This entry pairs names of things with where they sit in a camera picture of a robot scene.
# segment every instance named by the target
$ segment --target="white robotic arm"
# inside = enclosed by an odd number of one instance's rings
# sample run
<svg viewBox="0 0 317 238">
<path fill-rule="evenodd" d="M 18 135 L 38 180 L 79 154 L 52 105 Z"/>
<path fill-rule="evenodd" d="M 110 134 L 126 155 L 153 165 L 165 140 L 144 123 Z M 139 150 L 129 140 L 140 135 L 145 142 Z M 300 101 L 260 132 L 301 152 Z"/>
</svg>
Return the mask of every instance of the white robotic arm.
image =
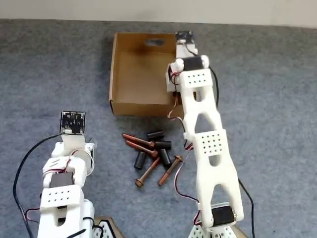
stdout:
<svg viewBox="0 0 317 238">
<path fill-rule="evenodd" d="M 77 238 L 93 237 L 95 210 L 92 202 L 84 198 L 82 187 L 94 168 L 95 145 L 85 142 L 84 117 L 84 113 L 62 112 L 63 142 L 56 143 L 43 167 L 38 238 L 66 238 L 82 230 Z"/>
<path fill-rule="evenodd" d="M 225 129 L 217 111 L 209 58 L 197 55 L 191 32 L 176 33 L 176 61 L 166 73 L 167 90 L 180 92 L 184 109 L 184 138 L 193 143 L 197 164 L 196 189 L 202 226 L 207 232 L 219 231 L 243 219 L 238 176 L 230 157 Z M 195 133 L 199 114 L 212 131 Z M 213 190 L 220 184 L 229 203 L 211 204 Z"/>
</svg>

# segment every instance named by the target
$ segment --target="open cardboard box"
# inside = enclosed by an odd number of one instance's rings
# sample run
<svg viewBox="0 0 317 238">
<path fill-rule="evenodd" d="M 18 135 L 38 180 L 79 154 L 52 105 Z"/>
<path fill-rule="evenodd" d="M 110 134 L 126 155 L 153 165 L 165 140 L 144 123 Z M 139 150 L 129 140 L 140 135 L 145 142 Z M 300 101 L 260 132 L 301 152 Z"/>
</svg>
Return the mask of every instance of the open cardboard box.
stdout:
<svg viewBox="0 0 317 238">
<path fill-rule="evenodd" d="M 109 87 L 113 114 L 167 116 L 175 97 L 166 91 L 165 73 L 175 56 L 174 34 L 116 33 Z M 183 116 L 179 102 L 172 116 Z"/>
</svg>

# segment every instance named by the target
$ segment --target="gray carpet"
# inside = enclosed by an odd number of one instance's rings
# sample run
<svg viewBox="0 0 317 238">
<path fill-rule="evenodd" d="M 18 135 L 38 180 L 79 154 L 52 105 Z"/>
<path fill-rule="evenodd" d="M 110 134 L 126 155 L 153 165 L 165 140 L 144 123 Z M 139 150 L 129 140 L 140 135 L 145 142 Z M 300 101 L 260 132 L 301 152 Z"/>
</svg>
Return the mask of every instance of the gray carpet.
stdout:
<svg viewBox="0 0 317 238">
<path fill-rule="evenodd" d="M 163 128 L 171 154 L 183 154 L 179 123 L 114 117 L 107 102 L 116 31 L 182 29 L 195 32 L 218 74 L 219 110 L 238 175 L 255 201 L 257 237 L 315 237 L 317 30 L 54 20 L 0 21 L 0 237 L 27 237 L 12 197 L 14 175 L 34 144 L 58 132 L 61 110 L 86 111 L 87 138 L 98 141 L 96 169 L 83 188 L 96 216 L 112 216 L 127 238 L 187 237 L 195 204 L 175 194 L 172 179 L 157 186 L 161 167 L 139 191 L 136 152 L 120 135 Z M 39 206 L 41 169 L 56 141 L 40 146 L 23 168 L 18 194 L 25 208 Z M 184 193 L 195 195 L 195 171 L 192 155 L 180 176 Z M 250 202 L 242 196 L 238 226 L 250 236 Z"/>
</svg>

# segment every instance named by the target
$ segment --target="mounting hole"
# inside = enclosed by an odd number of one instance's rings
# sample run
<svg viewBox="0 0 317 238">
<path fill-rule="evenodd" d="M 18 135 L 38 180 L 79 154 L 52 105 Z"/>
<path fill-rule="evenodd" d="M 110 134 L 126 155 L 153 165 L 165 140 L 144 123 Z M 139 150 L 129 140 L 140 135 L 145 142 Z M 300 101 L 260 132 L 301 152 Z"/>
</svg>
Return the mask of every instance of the mounting hole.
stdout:
<svg viewBox="0 0 317 238">
<path fill-rule="evenodd" d="M 210 165 L 213 166 L 213 167 L 218 166 L 219 163 L 220 163 L 220 158 L 219 158 L 219 156 L 217 156 L 217 155 L 210 155 L 210 156 L 209 156 L 209 163 L 210 163 Z"/>
</svg>

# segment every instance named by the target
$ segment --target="copper bolt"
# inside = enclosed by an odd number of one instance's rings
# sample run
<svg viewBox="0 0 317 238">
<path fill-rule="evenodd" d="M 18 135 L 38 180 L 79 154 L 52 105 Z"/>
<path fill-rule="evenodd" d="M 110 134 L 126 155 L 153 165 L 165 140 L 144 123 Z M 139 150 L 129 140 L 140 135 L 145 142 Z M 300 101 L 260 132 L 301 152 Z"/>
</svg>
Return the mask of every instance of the copper bolt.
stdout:
<svg viewBox="0 0 317 238">
<path fill-rule="evenodd" d="M 159 163 L 160 158 L 158 157 L 156 160 L 154 160 L 150 167 L 145 171 L 145 173 L 142 175 L 142 177 L 140 177 L 139 179 L 136 179 L 134 181 L 135 185 L 137 185 L 138 187 L 142 187 L 144 180 L 147 178 L 147 176 L 149 176 L 149 174 L 154 170 L 154 168 L 156 167 L 156 165 Z"/>
<path fill-rule="evenodd" d="M 126 140 L 138 142 L 138 143 L 140 143 L 140 144 L 147 145 L 147 146 L 149 146 L 150 148 L 153 148 L 153 147 L 155 146 L 155 142 L 154 142 L 153 140 L 152 140 L 152 141 L 147 141 L 147 140 L 143 140 L 143 139 L 138 138 L 138 137 L 136 137 L 136 136 L 128 135 L 128 134 L 125 134 L 125 133 L 123 133 L 122 136 L 123 136 L 123 138 L 126 139 Z"/>
<path fill-rule="evenodd" d="M 169 167 L 169 169 L 165 172 L 165 174 L 159 180 L 159 182 L 158 182 L 159 186 L 162 186 L 163 183 L 165 183 L 165 180 L 168 178 L 168 176 L 173 172 L 175 167 L 181 162 L 183 162 L 183 157 L 180 155 L 175 155 L 175 160 L 174 160 L 173 164 Z"/>
<path fill-rule="evenodd" d="M 148 153 L 154 159 L 158 156 L 158 152 L 156 150 L 149 150 L 149 149 L 147 149 L 141 145 L 135 144 L 129 140 L 126 140 L 125 143 L 127 143 L 129 146 L 131 146 L 135 149 L 138 149 L 138 150 L 141 150 L 141 151 Z"/>
</svg>

